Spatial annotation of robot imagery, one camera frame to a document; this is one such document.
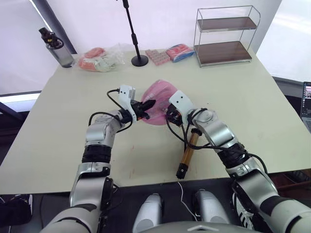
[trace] water bottle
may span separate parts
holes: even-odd
[[[64,68],[71,67],[74,59],[67,50],[64,42],[58,38],[55,33],[50,32],[46,28],[41,28],[39,32],[41,33],[41,38],[46,43],[47,49],[55,57],[58,63]]]

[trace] laptop screen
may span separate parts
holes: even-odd
[[[301,101],[301,117],[311,118],[311,83],[303,83],[303,93]]]

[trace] white wire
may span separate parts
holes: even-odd
[[[186,207],[186,209],[188,210],[188,212],[194,217],[195,221],[198,221],[196,219],[196,216],[191,212],[191,210],[188,208],[188,206],[183,202],[183,196],[184,196],[184,190],[183,187],[181,186],[180,182],[177,182],[180,186],[181,189],[181,197],[180,197],[180,202],[184,204],[184,206]]]

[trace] metal shelf rack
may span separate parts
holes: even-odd
[[[248,49],[259,23],[260,12],[252,5],[198,9],[193,48],[200,67],[250,62]]]

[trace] wooden shelf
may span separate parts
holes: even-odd
[[[201,66],[251,61],[252,57],[240,41],[196,45],[194,49]]]
[[[257,27],[249,17],[198,19],[197,24],[203,33],[253,30]]]

